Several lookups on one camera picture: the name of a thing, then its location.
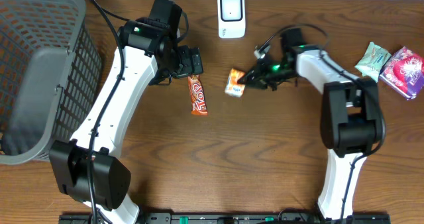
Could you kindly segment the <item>purple red snack packet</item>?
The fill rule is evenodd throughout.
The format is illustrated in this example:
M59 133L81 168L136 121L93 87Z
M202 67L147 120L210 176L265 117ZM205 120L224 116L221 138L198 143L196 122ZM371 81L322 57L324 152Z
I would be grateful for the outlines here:
M407 100L415 99L423 88L423 58L404 46L385 63L379 78Z

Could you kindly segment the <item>small orange snack packet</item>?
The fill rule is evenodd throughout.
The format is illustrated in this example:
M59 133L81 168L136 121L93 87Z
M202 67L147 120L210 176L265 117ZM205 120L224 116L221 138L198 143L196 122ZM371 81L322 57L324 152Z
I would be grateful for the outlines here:
M240 70L231 69L227 84L225 87L225 93L227 95L233 96L233 97L241 97L244 93L245 85L239 84L238 80L241 79L245 73Z

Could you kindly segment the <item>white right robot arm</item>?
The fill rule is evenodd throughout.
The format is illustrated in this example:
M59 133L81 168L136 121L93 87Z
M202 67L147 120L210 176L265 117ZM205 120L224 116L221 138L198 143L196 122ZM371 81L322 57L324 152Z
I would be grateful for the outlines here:
M321 140L327 149L323 189L317 200L322 223L374 223L372 215L356 217L352 203L360 170L386 137L386 123L378 101L377 83L361 79L334 62L324 46L308 44L303 24L276 32L283 58L268 54L271 41L256 47L256 65L237 83L272 89L292 79L306 79L321 95Z

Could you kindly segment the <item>teal snack packet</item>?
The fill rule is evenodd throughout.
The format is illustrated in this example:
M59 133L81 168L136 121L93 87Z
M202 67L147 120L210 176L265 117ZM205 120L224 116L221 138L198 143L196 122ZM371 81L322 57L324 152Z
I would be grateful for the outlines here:
M385 48L370 42L363 57L358 61L355 68L362 76L368 76L375 82L378 82L381 69L391 56L392 55Z

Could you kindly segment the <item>orange Top chocolate bar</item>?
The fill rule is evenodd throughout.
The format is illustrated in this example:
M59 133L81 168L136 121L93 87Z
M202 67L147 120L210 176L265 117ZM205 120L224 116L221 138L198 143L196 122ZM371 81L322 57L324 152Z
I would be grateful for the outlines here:
M188 77L189 94L191 98L191 114L207 116L208 110L203 86L198 75Z

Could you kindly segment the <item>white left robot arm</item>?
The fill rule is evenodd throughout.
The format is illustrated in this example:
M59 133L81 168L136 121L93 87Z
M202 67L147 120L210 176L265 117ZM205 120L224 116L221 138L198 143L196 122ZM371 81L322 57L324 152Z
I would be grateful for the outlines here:
M91 208L60 223L136 223L140 207L128 195L131 172L119 161L123 139L144 90L202 74L200 51L179 43L179 21L141 18L116 33L113 67L91 111L49 159L59 191Z

